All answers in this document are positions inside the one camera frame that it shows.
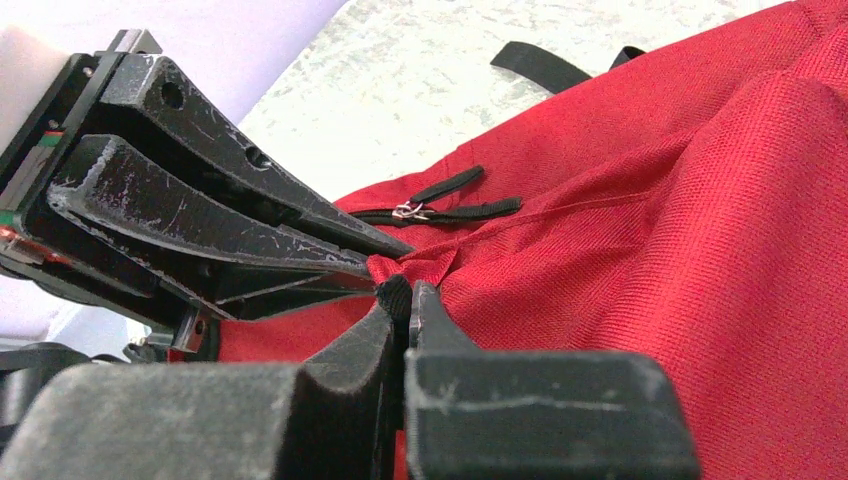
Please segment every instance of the black nylon strap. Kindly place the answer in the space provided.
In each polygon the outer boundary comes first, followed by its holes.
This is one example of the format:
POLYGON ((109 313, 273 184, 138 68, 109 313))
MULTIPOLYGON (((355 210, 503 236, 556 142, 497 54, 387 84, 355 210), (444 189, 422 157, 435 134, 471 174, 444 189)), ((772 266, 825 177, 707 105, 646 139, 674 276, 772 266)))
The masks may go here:
POLYGON ((457 207, 448 212, 433 212, 425 223, 450 224, 464 222, 482 222, 493 218, 512 215, 521 210, 521 197, 505 198, 497 202, 484 203, 469 207, 457 207))
POLYGON ((618 52, 618 56, 616 56, 615 60, 612 62, 612 66, 610 67, 610 70, 612 70, 615 67, 619 67, 621 65, 624 65, 625 63, 629 62, 630 60, 633 60, 634 58, 636 58, 640 55, 644 55, 644 54, 645 54, 644 50, 638 49, 636 47, 631 47, 631 46, 624 47, 624 48, 621 49, 620 52, 618 52))
POLYGON ((509 42, 491 62, 557 94, 592 77, 571 63, 535 45, 509 42))
POLYGON ((483 167, 480 165, 471 167, 462 173, 458 173, 447 180, 416 193, 409 199, 409 202, 418 204, 436 201, 461 189, 481 176, 483 176, 483 167))

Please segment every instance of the red backpack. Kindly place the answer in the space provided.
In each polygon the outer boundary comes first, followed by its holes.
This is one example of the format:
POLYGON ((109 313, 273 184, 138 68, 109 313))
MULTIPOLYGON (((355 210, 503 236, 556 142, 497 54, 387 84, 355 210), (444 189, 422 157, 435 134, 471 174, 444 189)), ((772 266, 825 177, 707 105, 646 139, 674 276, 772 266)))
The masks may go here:
MULTIPOLYGON (((706 479, 844 479, 846 99, 848 2, 787 3, 642 55, 339 205, 392 209, 482 166, 427 210, 521 197, 520 211, 382 227, 417 250, 372 257, 376 281, 438 285, 486 349, 653 357, 706 479)), ((220 359, 303 360, 372 303, 227 322, 220 359)))

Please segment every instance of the black mechanical part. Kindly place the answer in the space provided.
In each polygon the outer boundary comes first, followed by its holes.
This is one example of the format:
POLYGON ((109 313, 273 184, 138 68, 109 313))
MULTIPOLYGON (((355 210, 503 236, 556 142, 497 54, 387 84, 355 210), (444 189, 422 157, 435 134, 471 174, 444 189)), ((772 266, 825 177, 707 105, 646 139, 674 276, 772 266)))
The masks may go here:
POLYGON ((0 478, 389 480, 393 342, 375 308, 300 366, 74 369, 39 396, 0 478))
POLYGON ((73 56, 2 153, 3 274, 173 332, 373 292, 366 256, 412 248, 271 161, 159 50, 121 31, 73 56))
POLYGON ((91 359, 58 343, 0 352, 0 453, 41 389, 59 372, 91 359))
MULTIPOLYGON (((168 352, 165 348, 148 343, 142 345, 129 343, 124 347, 122 353, 130 360, 130 363, 164 363, 168 360, 168 352)), ((215 357, 209 361, 217 360, 217 347, 215 348, 215 357)))
POLYGON ((95 355, 95 356, 91 357, 91 359, 94 360, 94 361, 101 362, 101 363, 115 363, 115 364, 130 363, 130 362, 127 362, 126 360, 124 360, 122 358, 118 358, 118 357, 116 357, 112 354, 109 354, 109 353, 101 353, 99 355, 95 355))
POLYGON ((407 335, 379 306, 300 366, 77 368, 41 393, 0 477, 388 480, 405 411, 415 479, 698 478, 653 361, 484 352, 435 287, 418 283, 413 298, 403 384, 407 335))
POLYGON ((484 352, 415 286, 407 464, 424 479, 699 478, 671 382, 613 352, 484 352))
MULTIPOLYGON (((183 361, 189 363, 217 362, 218 354, 221 349, 221 321, 214 317, 208 317, 200 335, 202 335, 202 338, 200 340, 199 348, 196 351, 186 352, 185 355, 183 355, 183 361)), ((150 345, 150 347, 153 350, 154 361, 164 362, 165 358, 162 358, 164 349, 157 348, 155 345, 150 345)))
POLYGON ((229 208, 366 254, 397 257, 411 252, 402 242, 342 212, 271 161, 167 57, 127 57, 101 103, 124 119, 116 122, 115 133, 229 208))
POLYGON ((171 348, 182 352, 196 352, 203 344, 203 337, 212 317, 199 308, 191 308, 186 312, 180 323, 180 328, 174 333, 171 348))

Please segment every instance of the white marble surface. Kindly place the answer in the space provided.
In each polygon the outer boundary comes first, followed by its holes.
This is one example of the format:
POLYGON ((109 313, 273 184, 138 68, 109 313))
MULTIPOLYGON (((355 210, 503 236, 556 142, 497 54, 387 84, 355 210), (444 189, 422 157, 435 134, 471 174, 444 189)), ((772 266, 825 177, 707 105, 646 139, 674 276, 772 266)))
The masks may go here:
POLYGON ((352 0, 241 124, 336 199, 422 170, 547 97, 489 61, 510 40, 592 75, 624 45, 652 50, 775 0, 352 0))

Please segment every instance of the zipper pull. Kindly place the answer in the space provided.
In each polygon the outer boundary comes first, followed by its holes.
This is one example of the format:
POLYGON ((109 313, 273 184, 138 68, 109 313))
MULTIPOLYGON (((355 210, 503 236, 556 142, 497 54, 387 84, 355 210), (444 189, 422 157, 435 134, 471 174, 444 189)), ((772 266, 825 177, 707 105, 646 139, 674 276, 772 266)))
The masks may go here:
POLYGON ((406 227, 421 224, 449 225, 480 222, 512 215, 521 210, 521 197, 505 198, 483 205, 457 207, 447 212, 438 212, 432 208, 427 208, 427 203, 444 198, 464 188, 482 177, 483 173, 483 167, 477 165, 416 193, 408 202, 396 206, 393 210, 366 210, 352 212, 351 215, 371 225, 406 227))
POLYGON ((482 177, 483 173, 483 167, 476 165, 447 180, 443 180, 432 187, 427 187, 413 195, 408 202, 396 206, 392 212, 392 217, 396 220, 408 220, 410 218, 416 220, 427 220, 427 218, 421 214, 425 204, 435 202, 440 198, 444 198, 451 193, 461 190, 474 180, 482 177))

